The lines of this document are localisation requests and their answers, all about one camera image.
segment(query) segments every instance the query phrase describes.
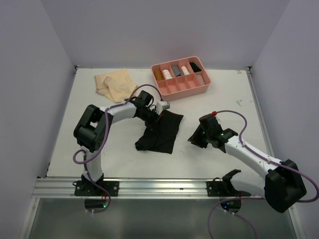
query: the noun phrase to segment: folded cloth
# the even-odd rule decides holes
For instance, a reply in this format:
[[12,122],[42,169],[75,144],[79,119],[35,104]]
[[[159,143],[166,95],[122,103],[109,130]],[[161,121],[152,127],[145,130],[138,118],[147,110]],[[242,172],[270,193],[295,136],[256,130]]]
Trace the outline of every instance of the folded cloth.
[[169,70],[163,70],[163,75],[164,75],[165,80],[168,80],[168,79],[173,78],[173,77],[171,76]]
[[190,72],[188,71],[188,69],[186,68],[186,66],[182,66],[181,70],[183,71],[184,75],[189,75]]
[[172,66],[171,69],[174,72],[174,75],[177,76],[183,76],[184,74],[180,72],[179,68],[177,66]]
[[114,103],[120,103],[130,97],[137,84],[127,69],[95,76],[96,93],[106,96]]
[[189,64],[190,64],[194,73],[201,71],[201,69],[194,62],[190,62]]
[[135,148],[137,150],[172,154],[182,118],[182,115],[167,110],[162,111],[159,122],[161,133],[155,133],[146,128],[144,135],[135,143]]
[[162,74],[161,71],[154,71],[154,76],[155,76],[155,79],[156,79],[157,81],[162,81],[162,80],[164,80],[163,74]]

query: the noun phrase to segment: black cloth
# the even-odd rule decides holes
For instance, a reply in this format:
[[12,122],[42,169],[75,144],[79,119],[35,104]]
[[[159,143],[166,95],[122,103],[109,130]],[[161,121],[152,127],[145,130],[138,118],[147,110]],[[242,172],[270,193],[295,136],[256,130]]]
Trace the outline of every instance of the black cloth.
[[171,154],[182,118],[182,115],[167,110],[162,111],[159,122],[160,133],[152,132],[146,128],[143,136],[135,143],[135,148]]
[[193,69],[194,73],[201,71],[201,69],[194,62],[190,62],[189,64],[190,64],[191,68]]

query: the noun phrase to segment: small black bracket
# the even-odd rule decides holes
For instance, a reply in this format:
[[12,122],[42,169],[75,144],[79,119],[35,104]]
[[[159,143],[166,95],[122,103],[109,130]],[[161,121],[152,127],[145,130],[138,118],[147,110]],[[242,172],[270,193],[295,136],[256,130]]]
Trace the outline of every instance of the small black bracket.
[[222,181],[207,181],[206,189],[208,197],[250,197],[251,194],[244,191],[225,191],[223,189]]
[[[120,182],[119,181],[104,181],[103,176],[96,182],[102,188],[105,188],[111,197],[116,197],[119,193]],[[75,196],[84,196],[84,197],[93,197],[93,196],[105,196],[104,192],[95,187],[89,180],[87,180],[83,175],[81,180],[73,183],[75,186],[74,195]]]
[[74,75],[76,75],[76,72],[78,71],[78,68],[81,67],[81,66],[79,66],[79,65],[74,65],[73,67],[74,67]]
[[230,180],[231,178],[241,171],[238,169],[234,169],[223,176],[222,180],[216,181],[215,178],[213,181],[206,182],[206,189],[208,197],[249,197],[251,196],[250,193],[244,191],[237,191],[232,186]]

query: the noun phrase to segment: white cylinder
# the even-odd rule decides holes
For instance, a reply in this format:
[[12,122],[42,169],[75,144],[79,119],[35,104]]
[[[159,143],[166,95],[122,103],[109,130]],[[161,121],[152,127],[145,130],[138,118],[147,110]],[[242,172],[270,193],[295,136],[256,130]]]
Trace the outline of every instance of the white cylinder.
[[186,66],[182,66],[181,70],[183,71],[184,75],[189,75],[190,74],[188,69],[186,68]]
[[172,76],[171,76],[169,70],[163,70],[163,75],[164,75],[164,78],[165,78],[166,80],[172,78]]

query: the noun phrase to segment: black mounting base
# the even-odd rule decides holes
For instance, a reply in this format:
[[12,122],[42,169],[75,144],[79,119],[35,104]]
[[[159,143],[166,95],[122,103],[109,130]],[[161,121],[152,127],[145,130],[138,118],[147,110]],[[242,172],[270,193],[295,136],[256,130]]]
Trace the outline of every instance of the black mounting base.
[[207,181],[207,195],[208,197],[249,197],[251,196],[250,193],[244,191],[236,191],[235,189],[232,190],[225,190],[223,181]]
[[[104,176],[102,175],[102,177],[98,181],[96,181],[96,184],[102,188],[105,188],[110,193],[111,197],[116,197],[119,193],[119,181],[104,181],[103,178]],[[101,189],[95,187],[83,175],[81,176],[81,180],[73,183],[73,186],[75,186],[75,196],[104,196],[104,192]]]

